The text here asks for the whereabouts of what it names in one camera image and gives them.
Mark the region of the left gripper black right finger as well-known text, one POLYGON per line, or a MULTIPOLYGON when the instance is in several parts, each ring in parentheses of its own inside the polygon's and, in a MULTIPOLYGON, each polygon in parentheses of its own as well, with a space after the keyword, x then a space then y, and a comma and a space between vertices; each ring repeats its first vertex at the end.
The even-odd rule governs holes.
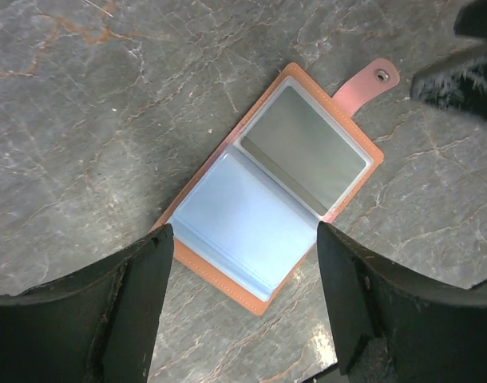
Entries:
POLYGON ((396 263, 329 223, 317 256, 337 357, 350 382, 487 382, 487 279, 470 289, 396 263))

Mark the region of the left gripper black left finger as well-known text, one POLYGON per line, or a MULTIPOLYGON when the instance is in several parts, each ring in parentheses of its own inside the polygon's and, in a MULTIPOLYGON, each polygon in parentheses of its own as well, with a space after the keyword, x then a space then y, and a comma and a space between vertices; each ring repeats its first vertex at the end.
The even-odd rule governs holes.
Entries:
POLYGON ((165 224, 21 294, 0 295, 0 382, 145 382, 173 258, 165 224))

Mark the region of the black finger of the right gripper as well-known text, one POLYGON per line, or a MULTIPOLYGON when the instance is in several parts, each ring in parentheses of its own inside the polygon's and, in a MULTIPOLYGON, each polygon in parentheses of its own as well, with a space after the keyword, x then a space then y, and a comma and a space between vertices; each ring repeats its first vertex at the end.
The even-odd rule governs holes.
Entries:
POLYGON ((487 39, 487 0, 476 0, 463 6, 453 31, 457 36, 487 39))
POLYGON ((487 121, 487 42, 415 73, 410 98, 487 121))

